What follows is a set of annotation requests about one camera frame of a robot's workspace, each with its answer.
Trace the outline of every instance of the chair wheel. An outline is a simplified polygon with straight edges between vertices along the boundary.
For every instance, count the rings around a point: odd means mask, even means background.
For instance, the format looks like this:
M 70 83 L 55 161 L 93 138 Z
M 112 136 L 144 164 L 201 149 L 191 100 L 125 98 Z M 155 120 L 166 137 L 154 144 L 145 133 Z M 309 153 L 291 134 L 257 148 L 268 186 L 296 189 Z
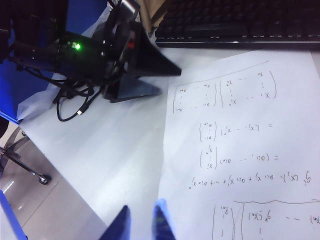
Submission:
M 40 175 L 38 178 L 39 183 L 41 183 L 42 185 L 48 185 L 51 181 L 51 176 L 43 174 Z

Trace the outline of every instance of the desk surface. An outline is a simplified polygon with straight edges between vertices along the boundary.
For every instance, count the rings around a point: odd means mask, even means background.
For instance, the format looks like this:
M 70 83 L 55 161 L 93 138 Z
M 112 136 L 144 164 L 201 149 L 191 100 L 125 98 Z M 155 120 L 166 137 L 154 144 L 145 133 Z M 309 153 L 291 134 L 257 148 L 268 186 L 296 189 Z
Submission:
M 244 50 L 161 49 L 183 69 Z M 313 54 L 318 71 L 320 54 Z M 163 162 L 168 78 L 149 77 L 160 87 L 157 97 L 109 103 L 102 97 L 80 117 L 59 122 L 55 107 L 21 124 L 31 140 L 109 225 L 123 205 L 131 209 L 131 239 L 151 239 L 154 202 Z M 62 115 L 82 104 L 65 103 Z

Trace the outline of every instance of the white paper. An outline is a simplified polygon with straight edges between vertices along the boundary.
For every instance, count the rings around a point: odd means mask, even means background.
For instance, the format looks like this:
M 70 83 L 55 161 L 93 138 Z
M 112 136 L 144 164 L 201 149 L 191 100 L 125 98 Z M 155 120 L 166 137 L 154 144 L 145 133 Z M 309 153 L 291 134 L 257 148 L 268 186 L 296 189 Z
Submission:
M 319 238 L 319 105 L 307 51 L 253 51 L 172 77 L 159 198 L 176 238 Z

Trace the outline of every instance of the black keyboard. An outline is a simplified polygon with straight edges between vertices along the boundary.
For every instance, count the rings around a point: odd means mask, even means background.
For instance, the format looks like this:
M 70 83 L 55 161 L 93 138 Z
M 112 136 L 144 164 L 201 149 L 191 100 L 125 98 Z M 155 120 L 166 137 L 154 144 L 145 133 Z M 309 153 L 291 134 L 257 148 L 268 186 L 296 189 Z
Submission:
M 159 47 L 320 47 L 320 0 L 172 0 Z

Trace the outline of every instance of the tiled floor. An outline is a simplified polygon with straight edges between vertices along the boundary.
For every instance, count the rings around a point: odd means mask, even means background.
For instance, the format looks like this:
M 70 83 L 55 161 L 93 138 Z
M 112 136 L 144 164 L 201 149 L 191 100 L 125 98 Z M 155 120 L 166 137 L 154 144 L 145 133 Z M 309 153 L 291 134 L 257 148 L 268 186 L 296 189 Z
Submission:
M 10 123 L 0 139 L 2 147 L 16 127 Z M 52 177 L 49 185 L 42 185 L 35 176 L 11 161 L 5 166 L 0 189 L 28 239 L 98 240 L 107 226 L 33 143 L 28 142 L 18 152 L 29 167 Z

